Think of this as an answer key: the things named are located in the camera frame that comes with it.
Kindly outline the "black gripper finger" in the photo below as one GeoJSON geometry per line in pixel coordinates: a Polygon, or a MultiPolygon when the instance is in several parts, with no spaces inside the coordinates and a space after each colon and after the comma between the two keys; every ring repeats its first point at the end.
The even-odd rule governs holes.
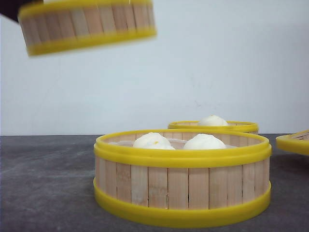
{"type": "Polygon", "coordinates": [[[0,13],[17,23],[18,10],[21,5],[21,0],[0,0],[0,13]]]}

